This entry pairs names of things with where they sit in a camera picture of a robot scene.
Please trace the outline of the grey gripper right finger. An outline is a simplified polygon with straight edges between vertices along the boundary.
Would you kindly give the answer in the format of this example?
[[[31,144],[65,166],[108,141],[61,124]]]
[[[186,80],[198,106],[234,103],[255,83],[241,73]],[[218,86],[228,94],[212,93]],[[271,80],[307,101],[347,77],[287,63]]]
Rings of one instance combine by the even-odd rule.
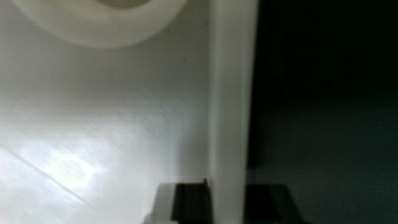
[[[308,224],[285,185],[244,186],[243,224]]]

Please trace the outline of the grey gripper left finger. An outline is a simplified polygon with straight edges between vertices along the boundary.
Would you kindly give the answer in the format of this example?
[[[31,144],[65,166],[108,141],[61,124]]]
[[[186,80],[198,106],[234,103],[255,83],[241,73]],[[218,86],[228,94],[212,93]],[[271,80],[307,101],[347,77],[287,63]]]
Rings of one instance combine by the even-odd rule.
[[[207,180],[161,183],[141,224],[212,224]]]

